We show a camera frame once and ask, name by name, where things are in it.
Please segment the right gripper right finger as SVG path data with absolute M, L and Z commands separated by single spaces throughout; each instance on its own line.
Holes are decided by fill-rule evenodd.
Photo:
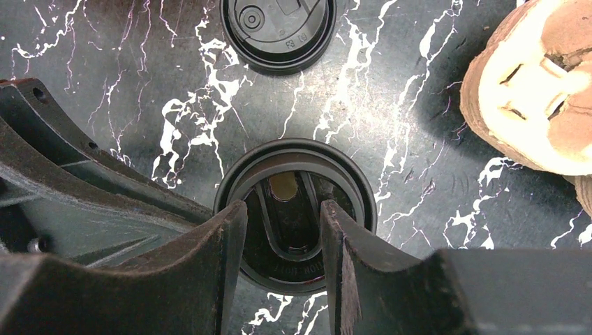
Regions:
M 324 201 L 333 334 L 590 334 L 591 252 L 441 249 L 423 260 Z

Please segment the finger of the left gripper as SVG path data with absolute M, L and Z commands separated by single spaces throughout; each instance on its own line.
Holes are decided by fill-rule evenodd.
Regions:
M 1 81 L 1 254 L 109 267 L 211 218 L 102 150 L 40 80 Z

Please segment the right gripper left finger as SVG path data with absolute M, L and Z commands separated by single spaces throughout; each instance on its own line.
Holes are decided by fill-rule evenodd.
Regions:
M 1 258 L 2 334 L 225 334 L 246 236 L 247 208 L 117 267 L 48 254 Z

